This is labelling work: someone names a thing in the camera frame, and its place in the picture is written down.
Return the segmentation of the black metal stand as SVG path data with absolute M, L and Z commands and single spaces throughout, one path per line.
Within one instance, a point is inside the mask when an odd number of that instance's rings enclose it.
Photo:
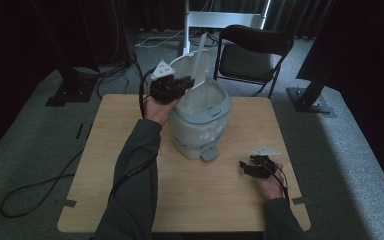
M 62 107 L 67 102 L 89 102 L 97 83 L 93 76 L 81 76 L 70 64 L 70 61 L 63 50 L 63 46 L 53 30 L 51 22 L 45 16 L 43 4 L 40 0 L 29 0 L 46 33 L 49 42 L 50 55 L 56 68 L 62 77 L 57 92 L 49 97 L 47 107 Z
M 325 118 L 337 117 L 334 109 L 327 105 L 321 95 L 330 73 L 331 71 L 328 67 L 320 68 L 316 73 L 316 77 L 306 88 L 287 88 L 287 93 L 296 112 L 320 113 Z

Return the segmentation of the long white plastic tube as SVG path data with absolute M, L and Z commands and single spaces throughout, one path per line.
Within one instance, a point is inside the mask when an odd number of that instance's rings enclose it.
M 191 75 L 192 79 L 194 80 L 193 89 L 196 89 L 197 87 L 202 85 L 203 82 L 204 82 L 204 73 L 205 73 L 205 71 L 202 70 L 201 67 L 202 67 L 202 53 L 203 53 L 203 50 L 204 50 L 204 45 L 205 45 L 206 38 L 207 38 L 207 34 L 206 33 L 201 35 L 200 44 L 199 44 L 198 50 L 197 50 L 197 52 L 195 54 L 196 58 L 195 58 L 195 61 L 194 61 L 192 75 Z

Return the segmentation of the person's right hand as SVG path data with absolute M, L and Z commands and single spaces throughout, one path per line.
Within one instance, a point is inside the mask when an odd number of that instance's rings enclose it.
M 282 177 L 283 165 L 276 163 L 276 172 L 274 175 L 267 179 L 255 178 L 254 181 L 257 184 L 263 198 L 266 201 L 279 199 L 284 197 L 283 183 L 284 178 Z

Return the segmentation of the white metal stand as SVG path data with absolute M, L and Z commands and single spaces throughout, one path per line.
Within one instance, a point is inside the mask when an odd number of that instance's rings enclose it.
M 216 28 L 221 29 L 229 25 L 239 24 L 248 27 L 263 29 L 268 17 L 272 0 L 266 0 L 261 13 L 229 13 L 212 11 L 191 11 L 190 0 L 184 0 L 184 37 L 183 54 L 190 52 L 191 28 Z

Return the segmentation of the black folding chair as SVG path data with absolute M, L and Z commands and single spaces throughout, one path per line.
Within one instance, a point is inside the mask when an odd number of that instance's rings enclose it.
M 227 26 L 219 34 L 213 79 L 260 85 L 256 95 L 271 82 L 271 97 L 281 65 L 293 46 L 294 38 L 282 32 Z

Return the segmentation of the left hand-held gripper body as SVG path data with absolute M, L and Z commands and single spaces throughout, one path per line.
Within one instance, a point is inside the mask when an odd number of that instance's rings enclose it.
M 175 100 L 173 88 L 179 86 L 174 78 L 175 70 L 164 60 L 161 60 L 151 74 L 150 96 L 162 104 Z

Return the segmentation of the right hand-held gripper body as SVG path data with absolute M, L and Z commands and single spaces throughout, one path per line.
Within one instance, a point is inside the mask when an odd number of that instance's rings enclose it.
M 250 160 L 253 163 L 250 175 L 252 177 L 267 179 L 276 172 L 276 165 L 270 159 L 270 156 L 280 155 L 279 150 L 263 146 L 261 149 L 254 150 L 250 155 Z

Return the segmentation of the person's left hand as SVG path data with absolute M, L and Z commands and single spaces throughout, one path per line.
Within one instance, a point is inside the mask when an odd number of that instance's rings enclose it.
M 149 96 L 143 101 L 144 118 L 164 126 L 178 102 L 179 100 L 175 99 L 168 104 L 162 104 L 156 101 L 152 96 Z

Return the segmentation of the white and grey pedal bin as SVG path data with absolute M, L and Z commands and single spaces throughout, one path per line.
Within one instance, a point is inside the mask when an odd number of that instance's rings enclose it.
M 175 78 L 192 75 L 196 52 L 170 63 Z M 211 54 L 204 49 L 201 67 L 205 71 L 204 82 L 186 91 L 168 121 L 175 147 L 188 159 L 211 161 L 216 158 L 219 155 L 217 144 L 231 116 L 231 96 L 208 76 L 210 65 Z

